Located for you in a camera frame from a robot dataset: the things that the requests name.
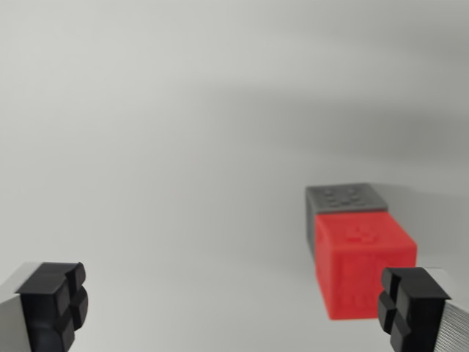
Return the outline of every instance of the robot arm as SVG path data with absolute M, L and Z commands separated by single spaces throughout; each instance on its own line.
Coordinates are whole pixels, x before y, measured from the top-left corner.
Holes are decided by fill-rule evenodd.
M 88 295 L 81 263 L 25 263 L 0 286 L 0 352 L 67 352 Z

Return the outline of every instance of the red cube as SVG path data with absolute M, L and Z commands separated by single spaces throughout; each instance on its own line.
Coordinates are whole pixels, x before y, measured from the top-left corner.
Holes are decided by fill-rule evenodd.
M 316 276 L 330 319 L 377 318 L 381 273 L 416 265 L 417 245 L 385 211 L 317 214 Z

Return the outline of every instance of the black rubber tip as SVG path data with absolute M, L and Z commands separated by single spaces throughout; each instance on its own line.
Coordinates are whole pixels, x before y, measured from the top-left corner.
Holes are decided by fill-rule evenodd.
M 386 268 L 378 319 L 396 352 L 433 352 L 446 299 L 423 268 Z
M 32 352 L 67 352 L 88 312 L 83 264 L 43 263 L 18 289 Z

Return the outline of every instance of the white surface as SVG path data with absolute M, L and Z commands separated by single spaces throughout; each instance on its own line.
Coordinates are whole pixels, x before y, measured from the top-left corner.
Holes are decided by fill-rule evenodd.
M 379 183 L 420 264 L 458 275 L 468 13 L 0 1 L 0 277 L 82 261 L 74 351 L 391 351 L 377 321 L 326 318 L 303 188 Z

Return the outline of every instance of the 3d printed block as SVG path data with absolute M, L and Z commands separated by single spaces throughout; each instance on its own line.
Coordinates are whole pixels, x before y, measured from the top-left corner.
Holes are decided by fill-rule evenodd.
M 396 352 L 469 351 L 467 311 L 448 304 L 449 295 L 424 268 L 387 268 L 382 281 L 379 321 Z
M 388 205 L 367 183 L 306 188 L 306 232 L 314 255 L 317 214 L 387 211 Z
M 316 215 L 316 275 L 331 319 L 376 318 L 384 268 L 412 267 L 417 246 L 387 212 Z
M 83 264 L 27 263 L 0 287 L 1 352 L 67 352 L 83 326 Z

